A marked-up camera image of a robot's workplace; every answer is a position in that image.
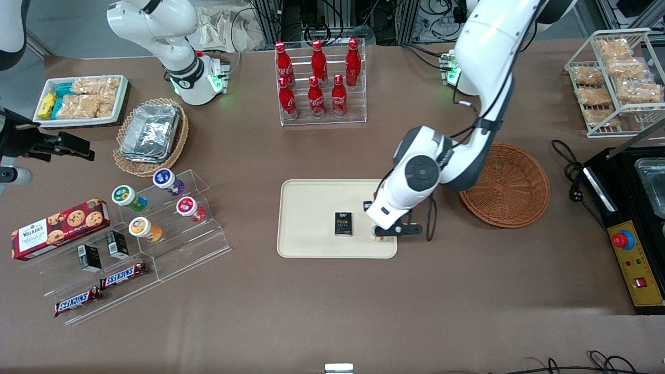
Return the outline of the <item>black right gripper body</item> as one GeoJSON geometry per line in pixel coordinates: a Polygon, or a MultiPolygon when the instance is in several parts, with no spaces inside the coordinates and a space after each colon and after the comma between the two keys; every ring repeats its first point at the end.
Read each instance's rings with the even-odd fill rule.
{"type": "Polygon", "coordinates": [[[57,144],[58,137],[41,132],[28,118],[2,109],[2,157],[35,158],[49,163],[52,156],[66,154],[57,149],[57,144]]]}

